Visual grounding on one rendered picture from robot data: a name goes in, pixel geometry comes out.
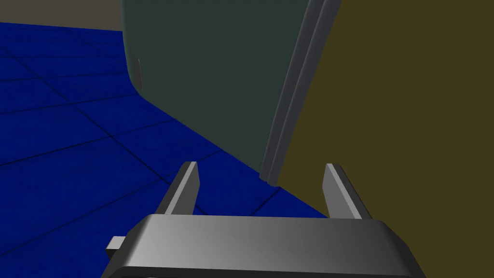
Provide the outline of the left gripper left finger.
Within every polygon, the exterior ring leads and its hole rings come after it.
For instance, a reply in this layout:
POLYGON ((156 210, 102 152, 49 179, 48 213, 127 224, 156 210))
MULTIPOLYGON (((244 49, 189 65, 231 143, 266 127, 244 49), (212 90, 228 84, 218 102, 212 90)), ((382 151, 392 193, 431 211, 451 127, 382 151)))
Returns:
POLYGON ((185 162, 173 179, 155 214, 192 215, 199 187, 197 162, 185 162))

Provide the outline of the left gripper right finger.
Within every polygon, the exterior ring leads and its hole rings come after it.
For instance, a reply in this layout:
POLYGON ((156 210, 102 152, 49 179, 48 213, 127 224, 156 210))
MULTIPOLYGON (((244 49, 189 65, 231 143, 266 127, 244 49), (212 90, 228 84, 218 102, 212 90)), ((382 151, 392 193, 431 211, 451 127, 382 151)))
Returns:
POLYGON ((325 165, 322 189, 330 218, 372 218, 341 165, 325 165))

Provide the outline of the dark green door leaf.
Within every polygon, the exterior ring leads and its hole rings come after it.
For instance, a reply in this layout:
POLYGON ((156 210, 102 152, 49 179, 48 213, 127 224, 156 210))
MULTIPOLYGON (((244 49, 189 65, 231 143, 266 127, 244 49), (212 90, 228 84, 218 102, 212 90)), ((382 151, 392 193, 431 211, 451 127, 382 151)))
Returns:
POLYGON ((309 0, 121 0, 132 85, 254 171, 309 0))

